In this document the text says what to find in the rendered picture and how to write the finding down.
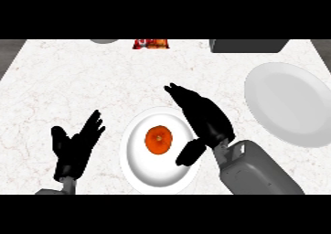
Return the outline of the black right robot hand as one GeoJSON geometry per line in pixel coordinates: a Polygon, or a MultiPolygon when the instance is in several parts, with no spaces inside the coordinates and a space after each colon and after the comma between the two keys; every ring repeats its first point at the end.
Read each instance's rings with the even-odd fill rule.
{"type": "Polygon", "coordinates": [[[213,149],[224,140],[233,141],[233,127],[228,117],[208,98],[174,83],[165,86],[165,91],[181,107],[181,113],[196,134],[196,139],[187,142],[175,160],[177,165],[190,166],[206,148],[213,149]]]}

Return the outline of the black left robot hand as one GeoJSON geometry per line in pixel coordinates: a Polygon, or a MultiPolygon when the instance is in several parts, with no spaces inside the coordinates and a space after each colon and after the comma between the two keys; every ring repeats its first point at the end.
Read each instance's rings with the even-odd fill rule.
{"type": "Polygon", "coordinates": [[[57,158],[54,181],[60,181],[66,176],[76,180],[82,176],[91,150],[103,131],[98,111],[91,113],[82,130],[72,137],[67,136],[60,126],[51,128],[52,151],[57,158]]]}

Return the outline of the orange squash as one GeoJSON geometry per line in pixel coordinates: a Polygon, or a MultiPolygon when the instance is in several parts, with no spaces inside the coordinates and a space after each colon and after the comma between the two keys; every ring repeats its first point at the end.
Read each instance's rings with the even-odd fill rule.
{"type": "Polygon", "coordinates": [[[151,127],[146,133],[144,144],[153,154],[163,154],[172,143],[172,134],[162,125],[151,127]]]}

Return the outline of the white plate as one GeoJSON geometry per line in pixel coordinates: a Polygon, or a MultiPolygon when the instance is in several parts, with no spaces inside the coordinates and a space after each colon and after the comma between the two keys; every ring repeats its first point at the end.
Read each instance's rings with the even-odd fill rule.
{"type": "Polygon", "coordinates": [[[119,144],[119,166],[129,184],[141,194],[177,194],[188,186],[199,162],[184,166],[175,164],[175,159],[193,139],[193,131],[178,110],[154,107],[132,118],[119,144]],[[157,126],[163,126],[172,136],[171,145],[162,154],[153,154],[146,147],[146,134],[157,126]]]}

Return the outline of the grey plate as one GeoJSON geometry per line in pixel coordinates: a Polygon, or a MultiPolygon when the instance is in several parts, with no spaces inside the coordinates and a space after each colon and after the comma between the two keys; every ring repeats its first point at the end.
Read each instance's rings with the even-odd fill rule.
{"type": "Polygon", "coordinates": [[[309,148],[331,144],[331,90],[306,70],[281,62],[258,65],[244,78],[243,97],[280,140],[309,148]]]}

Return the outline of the dark grey appliance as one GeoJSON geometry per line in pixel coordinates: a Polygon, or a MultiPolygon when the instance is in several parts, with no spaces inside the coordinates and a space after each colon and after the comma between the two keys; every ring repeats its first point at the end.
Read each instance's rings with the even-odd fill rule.
{"type": "Polygon", "coordinates": [[[210,39],[212,53],[277,53],[287,39],[210,39]]]}

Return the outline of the red and orange packet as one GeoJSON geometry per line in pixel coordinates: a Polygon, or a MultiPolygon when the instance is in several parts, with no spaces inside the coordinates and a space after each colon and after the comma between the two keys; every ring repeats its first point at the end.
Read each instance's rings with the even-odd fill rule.
{"type": "Polygon", "coordinates": [[[141,48],[168,49],[168,42],[165,39],[137,39],[134,41],[132,49],[141,48]]]}

